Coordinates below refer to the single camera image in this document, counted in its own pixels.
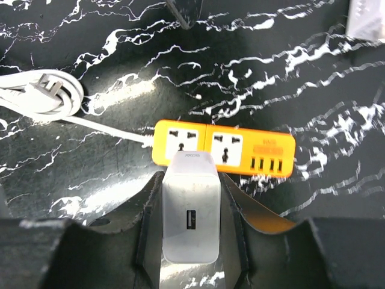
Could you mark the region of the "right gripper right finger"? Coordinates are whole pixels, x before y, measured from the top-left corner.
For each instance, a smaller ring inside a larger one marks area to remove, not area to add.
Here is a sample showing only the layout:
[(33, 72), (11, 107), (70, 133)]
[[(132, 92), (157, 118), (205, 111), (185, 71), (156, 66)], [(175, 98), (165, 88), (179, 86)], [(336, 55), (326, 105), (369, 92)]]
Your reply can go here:
[(308, 221), (295, 225), (220, 174), (220, 251), (226, 288), (330, 288)]

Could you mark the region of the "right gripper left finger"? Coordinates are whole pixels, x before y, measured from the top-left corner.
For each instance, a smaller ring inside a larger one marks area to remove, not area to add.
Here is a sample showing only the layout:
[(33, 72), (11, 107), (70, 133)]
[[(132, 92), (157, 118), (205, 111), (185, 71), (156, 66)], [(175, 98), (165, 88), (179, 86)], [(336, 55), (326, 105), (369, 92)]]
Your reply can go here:
[(159, 288), (161, 185), (156, 172), (132, 199), (104, 215), (106, 225), (68, 225), (45, 288)]

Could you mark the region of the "white USB charger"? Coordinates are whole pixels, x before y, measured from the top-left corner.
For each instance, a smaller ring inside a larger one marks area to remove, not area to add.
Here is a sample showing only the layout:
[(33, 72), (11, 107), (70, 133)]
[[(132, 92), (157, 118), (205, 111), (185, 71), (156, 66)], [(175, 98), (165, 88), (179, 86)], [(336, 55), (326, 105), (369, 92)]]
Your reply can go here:
[(180, 264), (214, 263), (220, 248), (221, 182), (211, 155), (177, 152), (161, 193), (164, 258)]

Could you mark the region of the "orange power strip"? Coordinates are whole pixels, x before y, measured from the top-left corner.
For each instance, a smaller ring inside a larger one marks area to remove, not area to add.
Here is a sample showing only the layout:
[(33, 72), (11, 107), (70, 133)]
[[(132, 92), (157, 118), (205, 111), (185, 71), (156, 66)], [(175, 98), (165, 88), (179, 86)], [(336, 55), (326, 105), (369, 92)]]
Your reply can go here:
[(160, 120), (152, 160), (174, 174), (286, 178), (293, 172), (295, 147), (294, 137), (286, 133)]

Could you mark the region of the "black marble mat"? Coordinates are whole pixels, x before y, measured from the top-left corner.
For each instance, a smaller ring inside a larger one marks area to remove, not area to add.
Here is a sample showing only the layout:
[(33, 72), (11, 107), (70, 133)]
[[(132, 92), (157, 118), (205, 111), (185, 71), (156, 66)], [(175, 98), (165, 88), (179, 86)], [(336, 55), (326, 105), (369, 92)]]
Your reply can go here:
[[(1, 74), (78, 79), (77, 116), (153, 135), (162, 119), (290, 134), (286, 178), (228, 174), (308, 221), (330, 288), (384, 287), (384, 45), (345, 36), (348, 1), (200, 1), (182, 28), (165, 1), (2, 1)], [(45, 288), (73, 223), (106, 225), (156, 172), (152, 148), (1, 108), (1, 287)], [(213, 264), (172, 264), (159, 288), (226, 288)]]

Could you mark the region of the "white cube adapter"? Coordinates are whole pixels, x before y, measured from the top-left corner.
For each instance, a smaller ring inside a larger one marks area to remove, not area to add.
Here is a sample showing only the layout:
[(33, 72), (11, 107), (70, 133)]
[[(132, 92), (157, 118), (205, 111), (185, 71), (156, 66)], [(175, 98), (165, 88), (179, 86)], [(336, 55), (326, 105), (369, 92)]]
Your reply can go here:
[(384, 0), (350, 0), (345, 35), (384, 43)]

